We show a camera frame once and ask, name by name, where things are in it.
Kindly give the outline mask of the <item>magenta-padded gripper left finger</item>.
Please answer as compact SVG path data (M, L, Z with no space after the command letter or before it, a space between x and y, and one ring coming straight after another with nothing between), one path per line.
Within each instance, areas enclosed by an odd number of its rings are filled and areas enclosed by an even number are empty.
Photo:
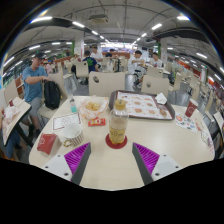
M90 154L91 143L86 143L65 155L56 154L43 166L43 169L79 185Z

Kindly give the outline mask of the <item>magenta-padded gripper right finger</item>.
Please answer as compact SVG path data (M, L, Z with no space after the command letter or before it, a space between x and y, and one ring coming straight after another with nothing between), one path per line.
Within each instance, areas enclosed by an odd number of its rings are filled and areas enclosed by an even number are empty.
M133 144L132 153L145 185L182 169L169 155L159 155L138 143Z

